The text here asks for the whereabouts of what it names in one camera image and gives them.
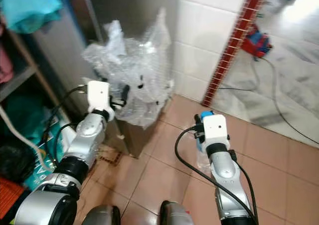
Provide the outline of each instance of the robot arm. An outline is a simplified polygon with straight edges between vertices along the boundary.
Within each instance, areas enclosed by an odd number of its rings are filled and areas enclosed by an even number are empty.
[[[207,153],[213,179],[250,208],[240,183],[240,168],[228,152],[230,144],[225,117],[221,114],[204,112],[202,122],[204,131],[198,134],[197,143],[202,151]],[[252,223],[247,211],[226,192],[216,188],[215,198],[222,224],[237,224],[239,220],[241,220],[239,224]]]
[[[92,167],[108,121],[114,118],[109,84],[88,83],[89,114],[76,128],[61,162],[52,174],[23,201],[15,225],[71,225],[77,210],[81,185]]]

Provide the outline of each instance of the marble floor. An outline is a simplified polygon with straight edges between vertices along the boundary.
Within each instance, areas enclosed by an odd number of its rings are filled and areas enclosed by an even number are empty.
[[[256,23],[274,47],[265,58],[277,84],[266,61],[240,51],[222,87],[254,90],[219,89],[212,107],[319,148],[319,0],[266,0],[259,13]],[[286,120],[316,142],[279,116],[274,88]]]

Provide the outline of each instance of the tiled floor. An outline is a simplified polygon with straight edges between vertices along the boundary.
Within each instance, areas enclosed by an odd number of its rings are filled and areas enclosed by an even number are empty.
[[[161,202],[173,200],[190,211],[196,225],[220,224],[214,187],[183,166],[173,151],[178,134],[203,110],[175,96],[140,159],[124,156],[117,167],[99,161],[84,184],[77,223],[92,207],[109,203],[120,208],[123,225],[155,225]],[[226,119],[231,147],[255,189],[260,225],[319,224],[319,150],[243,120]],[[190,134],[179,150],[196,164]]]

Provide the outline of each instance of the white rope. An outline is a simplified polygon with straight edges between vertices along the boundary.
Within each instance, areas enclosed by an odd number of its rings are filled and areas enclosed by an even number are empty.
[[[7,125],[7,127],[9,128],[9,130],[12,132],[12,134],[14,134],[19,140],[21,140],[23,143],[27,144],[28,146],[30,146],[32,149],[34,149],[36,155],[39,158],[39,161],[42,165],[42,167],[50,172],[53,172],[52,169],[48,168],[43,161],[43,158],[41,156],[41,152],[38,148],[38,146],[36,146],[33,142],[31,142],[30,140],[28,140],[27,138],[25,138],[22,134],[20,134],[12,125],[10,119],[8,118],[8,116],[6,115],[3,107],[0,105],[0,115],[2,117],[2,119],[4,120],[5,124]]]

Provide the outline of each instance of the white tiled wall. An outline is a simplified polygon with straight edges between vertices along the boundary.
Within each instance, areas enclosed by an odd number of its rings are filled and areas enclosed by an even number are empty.
[[[243,0],[178,0],[174,76],[177,94],[201,101]]]

